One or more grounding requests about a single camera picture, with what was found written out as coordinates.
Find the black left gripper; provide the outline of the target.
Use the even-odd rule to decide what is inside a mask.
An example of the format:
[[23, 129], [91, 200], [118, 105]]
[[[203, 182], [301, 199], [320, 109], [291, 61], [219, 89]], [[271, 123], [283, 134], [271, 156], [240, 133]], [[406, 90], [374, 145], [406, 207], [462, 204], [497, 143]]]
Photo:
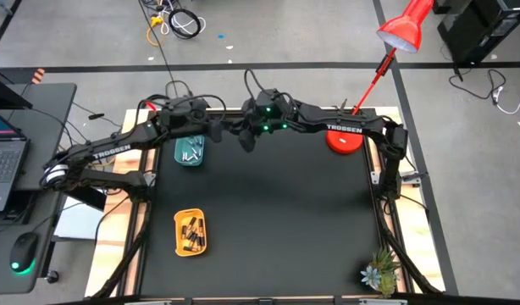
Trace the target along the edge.
[[203, 121], [203, 129], [205, 133], [218, 133], [217, 135], [211, 134], [210, 139], [213, 142], [221, 142], [222, 141], [222, 131], [224, 127], [220, 122], [220, 119], [207, 118]]

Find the teal plastic bin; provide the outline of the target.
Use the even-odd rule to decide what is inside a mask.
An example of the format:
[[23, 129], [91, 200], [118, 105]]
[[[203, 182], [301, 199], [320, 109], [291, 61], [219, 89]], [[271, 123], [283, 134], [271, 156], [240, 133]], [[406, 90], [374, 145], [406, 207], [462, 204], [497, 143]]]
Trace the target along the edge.
[[[175, 141], [174, 160], [178, 164], [185, 166], [185, 167], [196, 167], [196, 166], [199, 166], [203, 160], [204, 148], [205, 148], [204, 136], [199, 136], [202, 138], [201, 146], [198, 146], [197, 144], [195, 144], [195, 146], [190, 145], [189, 142], [187, 141], [189, 137], [193, 137], [195, 140], [195, 138], [197, 136], [188, 136], [188, 137], [184, 137], [184, 138], [178, 138]], [[185, 161], [185, 162], [182, 161], [183, 152], [188, 153], [188, 161]], [[192, 158], [193, 153], [198, 154], [200, 157], [200, 160], [195, 160], [194, 158]]]

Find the black computer mouse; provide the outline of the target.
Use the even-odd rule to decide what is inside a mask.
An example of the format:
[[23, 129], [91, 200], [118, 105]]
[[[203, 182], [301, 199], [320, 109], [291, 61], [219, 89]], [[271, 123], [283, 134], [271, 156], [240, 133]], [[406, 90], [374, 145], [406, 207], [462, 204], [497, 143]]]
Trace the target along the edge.
[[14, 273], [30, 272], [35, 264], [37, 244], [38, 235], [34, 232], [26, 232], [16, 239], [9, 254], [9, 266]]

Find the plywood table base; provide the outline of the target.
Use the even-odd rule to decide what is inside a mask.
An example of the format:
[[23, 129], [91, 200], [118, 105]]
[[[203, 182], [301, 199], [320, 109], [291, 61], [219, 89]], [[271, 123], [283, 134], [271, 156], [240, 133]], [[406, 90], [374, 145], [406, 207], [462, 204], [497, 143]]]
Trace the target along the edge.
[[[364, 110], [374, 109], [377, 114], [383, 114], [391, 117], [397, 123], [402, 123], [400, 109], [398, 107], [375, 107], [365, 108]], [[143, 122], [151, 114], [151, 110], [127, 109], [124, 117], [124, 131], [132, 128], [136, 114], [139, 114], [139, 122]], [[369, 152], [373, 158], [374, 171], [381, 169], [380, 154], [373, 144], [372, 140], [368, 140]], [[113, 171], [119, 174], [126, 173], [133, 169], [139, 169], [143, 164], [147, 165], [147, 169], [152, 169], [155, 160], [155, 151], [147, 152], [147, 161], [141, 161], [141, 153], [139, 151], [125, 152], [118, 155], [116, 161], [113, 161]], [[428, 214], [425, 208], [421, 208], [418, 203], [427, 207], [427, 204], [433, 202], [433, 199], [423, 198], [423, 189], [425, 186], [425, 178], [421, 178], [419, 186], [402, 185], [401, 197], [394, 203], [385, 205], [384, 220], [390, 229], [391, 234], [398, 239], [401, 247], [405, 247], [406, 253], [424, 278], [428, 280], [434, 288], [440, 291], [446, 291], [444, 279], [447, 275], [443, 275], [437, 250], [434, 246], [434, 238], [430, 229]], [[124, 256], [127, 246], [133, 242], [137, 236], [143, 223], [146, 205], [141, 203], [139, 208], [133, 209], [130, 199], [119, 203], [126, 195], [110, 193], [106, 206], [105, 214], [111, 212], [102, 220], [95, 246], [95, 252], [92, 260], [89, 280], [87, 281], [86, 296], [94, 294], [102, 285], [102, 275], [111, 275], [113, 269], [117, 267], [118, 262]], [[124, 273], [123, 284], [118, 284], [117, 288], [111, 293], [111, 297], [117, 295], [131, 295], [133, 293], [133, 284], [139, 284], [136, 275], [139, 276], [139, 255], [135, 254], [130, 267]], [[408, 271], [398, 269], [396, 271], [400, 280], [398, 281], [398, 290], [401, 292], [411, 292], [411, 288], [416, 293], [423, 293], [418, 287], [415, 280], [403, 280], [403, 275], [409, 275]]]

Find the black computer tower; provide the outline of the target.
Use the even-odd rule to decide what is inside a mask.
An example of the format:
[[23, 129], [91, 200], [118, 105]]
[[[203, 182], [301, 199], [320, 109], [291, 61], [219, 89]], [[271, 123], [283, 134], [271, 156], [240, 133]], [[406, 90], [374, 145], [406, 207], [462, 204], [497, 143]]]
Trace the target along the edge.
[[450, 0], [438, 32], [455, 64], [478, 64], [520, 25], [520, 0]]

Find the potted succulent plant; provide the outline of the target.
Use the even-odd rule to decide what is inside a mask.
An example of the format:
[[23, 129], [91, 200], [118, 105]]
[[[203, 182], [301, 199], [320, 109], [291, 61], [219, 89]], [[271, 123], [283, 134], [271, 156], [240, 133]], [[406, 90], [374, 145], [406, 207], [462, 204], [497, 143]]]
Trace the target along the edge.
[[360, 272], [361, 282], [380, 292], [384, 298], [391, 297], [399, 280], [396, 271], [401, 264], [396, 261], [395, 252], [387, 247], [380, 248], [373, 254], [372, 260]]

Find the red desk lamp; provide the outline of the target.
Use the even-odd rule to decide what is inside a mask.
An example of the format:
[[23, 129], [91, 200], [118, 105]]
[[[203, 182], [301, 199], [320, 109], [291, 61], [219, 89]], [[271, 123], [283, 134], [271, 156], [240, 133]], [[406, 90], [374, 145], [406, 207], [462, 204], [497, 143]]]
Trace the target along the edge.
[[[384, 56], [375, 70], [375, 77], [354, 107], [352, 114], [358, 113], [379, 78], [385, 75], [397, 51], [416, 53], [419, 50], [422, 42], [422, 24], [433, 5], [434, 0], [410, 0], [401, 15], [389, 19], [378, 28], [377, 35], [383, 42], [391, 46], [391, 50]], [[337, 153], [351, 154], [362, 146], [363, 137], [358, 134], [329, 130], [326, 133], [326, 142]]]

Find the black desk monitor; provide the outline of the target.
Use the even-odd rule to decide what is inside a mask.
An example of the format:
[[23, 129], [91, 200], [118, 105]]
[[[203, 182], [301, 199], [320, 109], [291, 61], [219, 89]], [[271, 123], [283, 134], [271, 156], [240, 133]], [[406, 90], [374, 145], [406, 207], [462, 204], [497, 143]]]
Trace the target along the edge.
[[31, 109], [32, 104], [24, 99], [20, 94], [13, 91], [1, 79], [9, 81], [9, 79], [0, 73], [0, 109], [19, 110]]

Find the black laptop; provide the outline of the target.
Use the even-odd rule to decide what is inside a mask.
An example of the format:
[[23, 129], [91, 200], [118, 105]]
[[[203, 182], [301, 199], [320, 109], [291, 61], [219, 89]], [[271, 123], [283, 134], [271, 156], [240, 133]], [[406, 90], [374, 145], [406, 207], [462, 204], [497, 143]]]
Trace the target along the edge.
[[0, 116], [0, 212], [7, 205], [28, 144], [29, 140]]

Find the black desk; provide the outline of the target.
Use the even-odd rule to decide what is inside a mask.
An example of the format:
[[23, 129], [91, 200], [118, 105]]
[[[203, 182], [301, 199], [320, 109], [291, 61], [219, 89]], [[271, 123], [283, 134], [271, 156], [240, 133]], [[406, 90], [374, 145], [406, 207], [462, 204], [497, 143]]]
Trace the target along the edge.
[[[77, 85], [73, 83], [11, 85], [33, 105], [32, 110], [3, 110], [1, 114], [20, 128], [30, 139], [24, 173], [15, 189], [30, 194], [32, 205], [22, 224], [0, 225], [0, 295], [20, 294], [32, 291], [36, 280], [45, 275], [43, 264], [54, 231], [53, 215], [63, 206], [64, 195], [42, 190], [39, 181], [43, 165], [55, 154], [63, 135], [62, 123], [68, 118]], [[27, 232], [38, 236], [35, 263], [22, 274], [16, 274], [9, 266], [9, 254], [16, 239]]]

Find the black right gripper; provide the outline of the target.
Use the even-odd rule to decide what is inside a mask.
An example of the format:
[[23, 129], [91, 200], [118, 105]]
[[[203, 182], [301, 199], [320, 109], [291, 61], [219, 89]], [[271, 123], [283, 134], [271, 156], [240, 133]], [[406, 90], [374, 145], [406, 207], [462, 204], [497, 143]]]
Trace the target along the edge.
[[243, 125], [238, 135], [239, 143], [243, 150], [251, 153], [256, 145], [256, 131], [254, 125]]

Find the yellow plastic bin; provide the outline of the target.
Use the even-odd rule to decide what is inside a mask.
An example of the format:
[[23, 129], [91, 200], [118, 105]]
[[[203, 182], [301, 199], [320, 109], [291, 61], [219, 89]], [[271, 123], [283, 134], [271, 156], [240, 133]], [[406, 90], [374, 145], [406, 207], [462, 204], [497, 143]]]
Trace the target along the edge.
[[[193, 227], [188, 227], [188, 224], [192, 217], [196, 217], [196, 223]], [[205, 229], [205, 247], [201, 247], [199, 245], [199, 232], [198, 232], [198, 220], [204, 219], [204, 229]], [[197, 234], [197, 240], [194, 244], [194, 247], [199, 248], [199, 252], [186, 252], [183, 250], [183, 247], [189, 247], [190, 240], [186, 238], [184, 240], [181, 239], [181, 227], [182, 225], [186, 225], [186, 236], [191, 230], [194, 230], [194, 234]], [[207, 224], [204, 212], [199, 208], [190, 208], [185, 210], [180, 210], [174, 215], [174, 228], [175, 228], [175, 253], [180, 257], [191, 257], [204, 253], [207, 250]]]

